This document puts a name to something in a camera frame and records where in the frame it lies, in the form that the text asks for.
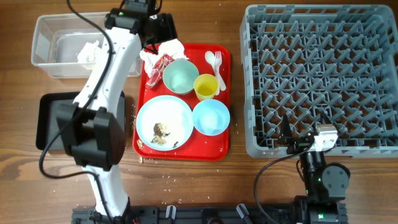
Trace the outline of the light blue bowl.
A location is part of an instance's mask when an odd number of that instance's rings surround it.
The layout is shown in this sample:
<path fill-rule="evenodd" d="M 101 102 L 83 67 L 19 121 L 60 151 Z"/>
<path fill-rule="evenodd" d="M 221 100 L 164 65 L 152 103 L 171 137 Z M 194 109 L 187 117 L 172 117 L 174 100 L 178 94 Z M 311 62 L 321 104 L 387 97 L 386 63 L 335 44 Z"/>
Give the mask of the light blue bowl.
<path fill-rule="evenodd" d="M 206 136 L 217 136 L 229 127 L 231 116 L 221 101 L 209 99 L 199 102 L 193 109 L 193 125 Z"/>

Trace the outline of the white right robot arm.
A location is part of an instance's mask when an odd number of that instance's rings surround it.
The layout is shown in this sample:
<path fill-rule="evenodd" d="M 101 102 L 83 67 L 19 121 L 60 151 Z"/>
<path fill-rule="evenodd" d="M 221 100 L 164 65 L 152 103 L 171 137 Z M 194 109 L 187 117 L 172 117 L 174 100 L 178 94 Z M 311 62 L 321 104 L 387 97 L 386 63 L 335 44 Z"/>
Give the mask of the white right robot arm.
<path fill-rule="evenodd" d="M 293 137 L 287 115 L 282 117 L 280 145 L 287 146 L 288 155 L 299 156 L 306 196 L 296 196 L 289 219 L 292 223 L 348 223 L 346 198 L 351 173 L 340 163 L 327 163 L 325 154 L 338 139 L 336 126 L 321 113 L 315 131 L 300 138 Z"/>

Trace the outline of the red snack wrapper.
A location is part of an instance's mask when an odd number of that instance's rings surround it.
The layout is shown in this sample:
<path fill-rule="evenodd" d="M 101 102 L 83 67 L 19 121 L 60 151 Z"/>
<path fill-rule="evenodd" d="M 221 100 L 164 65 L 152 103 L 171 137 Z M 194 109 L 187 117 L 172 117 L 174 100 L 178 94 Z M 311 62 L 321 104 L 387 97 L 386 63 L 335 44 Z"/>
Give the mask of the red snack wrapper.
<path fill-rule="evenodd" d="M 154 64 L 150 73 L 150 78 L 146 82 L 146 88 L 152 89 L 155 87 L 156 84 L 162 79 L 165 68 L 173 61 L 174 59 L 171 56 L 163 54 Z"/>

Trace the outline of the white napkin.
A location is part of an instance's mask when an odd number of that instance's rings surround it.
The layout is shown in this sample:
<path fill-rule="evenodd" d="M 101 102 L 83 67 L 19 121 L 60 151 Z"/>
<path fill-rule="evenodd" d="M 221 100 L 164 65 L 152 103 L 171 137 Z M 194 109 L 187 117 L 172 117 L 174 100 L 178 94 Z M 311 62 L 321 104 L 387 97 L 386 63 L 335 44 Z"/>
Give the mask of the white napkin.
<path fill-rule="evenodd" d="M 144 70 L 149 78 L 152 76 L 151 73 L 155 63 L 161 58 L 161 56 L 163 56 L 163 54 L 171 56 L 174 60 L 188 60 L 188 57 L 185 55 L 185 48 L 178 39 L 161 43 L 157 50 L 159 53 L 158 55 L 144 50 L 141 50 L 139 53 L 140 58 L 144 61 Z"/>

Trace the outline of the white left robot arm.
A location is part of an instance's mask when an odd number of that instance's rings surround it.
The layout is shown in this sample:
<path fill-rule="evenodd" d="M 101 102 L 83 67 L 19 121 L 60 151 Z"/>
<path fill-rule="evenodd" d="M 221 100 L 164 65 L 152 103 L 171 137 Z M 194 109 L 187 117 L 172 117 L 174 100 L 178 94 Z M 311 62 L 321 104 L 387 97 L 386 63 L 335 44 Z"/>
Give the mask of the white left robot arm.
<path fill-rule="evenodd" d="M 104 36 L 95 67 L 82 91 L 57 111 L 65 153 L 89 177 L 94 208 L 75 211 L 73 223 L 133 223 L 134 213 L 119 162 L 126 138 L 117 109 L 127 75 L 141 50 L 156 53 L 156 44 L 177 38 L 171 14 L 161 13 L 159 1 L 123 1 L 95 25 Z"/>

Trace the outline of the yellow cup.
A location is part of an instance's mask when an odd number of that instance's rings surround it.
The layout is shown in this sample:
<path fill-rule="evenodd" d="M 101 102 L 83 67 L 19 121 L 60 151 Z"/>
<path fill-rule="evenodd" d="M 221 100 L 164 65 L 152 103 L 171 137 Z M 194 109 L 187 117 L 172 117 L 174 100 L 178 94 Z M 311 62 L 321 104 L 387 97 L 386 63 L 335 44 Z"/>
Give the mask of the yellow cup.
<path fill-rule="evenodd" d="M 212 99 L 218 90 L 218 81 L 214 75 L 202 74 L 194 81 L 194 91 L 200 101 Z"/>

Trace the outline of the small white tissue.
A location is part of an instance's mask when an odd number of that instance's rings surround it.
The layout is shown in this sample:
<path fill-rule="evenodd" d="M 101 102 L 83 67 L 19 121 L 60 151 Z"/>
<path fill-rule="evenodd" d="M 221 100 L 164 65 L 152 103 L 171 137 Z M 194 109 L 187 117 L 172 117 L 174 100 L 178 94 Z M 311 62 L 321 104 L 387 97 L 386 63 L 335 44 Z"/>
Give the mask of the small white tissue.
<path fill-rule="evenodd" d="M 93 43 L 87 42 L 77 55 L 78 63 L 96 62 L 101 53 L 99 44 L 98 40 Z"/>

